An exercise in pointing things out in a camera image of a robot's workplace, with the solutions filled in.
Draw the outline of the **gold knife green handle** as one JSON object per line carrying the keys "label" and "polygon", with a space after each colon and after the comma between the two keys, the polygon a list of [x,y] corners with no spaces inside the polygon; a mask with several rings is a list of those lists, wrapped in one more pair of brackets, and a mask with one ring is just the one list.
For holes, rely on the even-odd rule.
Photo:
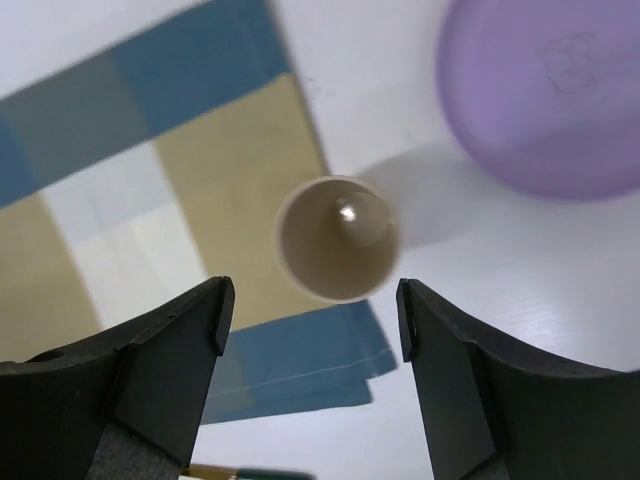
{"label": "gold knife green handle", "polygon": [[256,468],[221,467],[210,465],[190,465],[182,476],[206,480],[312,480],[313,476],[282,470]]}

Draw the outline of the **blue beige checked placemat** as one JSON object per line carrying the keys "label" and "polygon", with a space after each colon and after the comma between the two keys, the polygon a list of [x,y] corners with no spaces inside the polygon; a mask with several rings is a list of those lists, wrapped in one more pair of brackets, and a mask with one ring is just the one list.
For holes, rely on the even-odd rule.
{"label": "blue beige checked placemat", "polygon": [[206,1],[1,93],[1,357],[227,275],[206,424],[369,404],[397,364],[365,301],[298,291],[277,212],[325,165],[264,1]]}

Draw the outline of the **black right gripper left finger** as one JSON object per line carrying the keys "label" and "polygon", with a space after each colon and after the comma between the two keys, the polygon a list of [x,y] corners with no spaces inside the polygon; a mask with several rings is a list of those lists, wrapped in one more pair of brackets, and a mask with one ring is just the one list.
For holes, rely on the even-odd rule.
{"label": "black right gripper left finger", "polygon": [[213,277],[168,303],[1,365],[5,479],[175,479],[189,465],[235,300]]}

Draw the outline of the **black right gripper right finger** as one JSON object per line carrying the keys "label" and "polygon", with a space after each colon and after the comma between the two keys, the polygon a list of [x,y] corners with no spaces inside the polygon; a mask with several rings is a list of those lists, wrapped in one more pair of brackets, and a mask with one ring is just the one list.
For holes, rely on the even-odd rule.
{"label": "black right gripper right finger", "polygon": [[639,375],[570,360],[414,279],[396,291],[437,479],[635,479]]}

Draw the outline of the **beige paper cup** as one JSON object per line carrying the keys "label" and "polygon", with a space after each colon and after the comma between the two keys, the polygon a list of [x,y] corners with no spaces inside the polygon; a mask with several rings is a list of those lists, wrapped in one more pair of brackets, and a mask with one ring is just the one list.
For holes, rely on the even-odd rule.
{"label": "beige paper cup", "polygon": [[285,198],[274,245],[291,283],[320,301],[360,301],[393,273],[398,216],[387,195],[353,176],[318,177]]}

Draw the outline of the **purple plastic plate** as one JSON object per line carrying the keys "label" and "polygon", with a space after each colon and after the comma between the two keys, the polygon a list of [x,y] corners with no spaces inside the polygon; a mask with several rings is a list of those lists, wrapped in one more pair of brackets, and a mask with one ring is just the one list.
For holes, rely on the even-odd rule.
{"label": "purple plastic plate", "polygon": [[636,0],[454,1],[435,77],[454,138],[514,189],[580,201],[638,189]]}

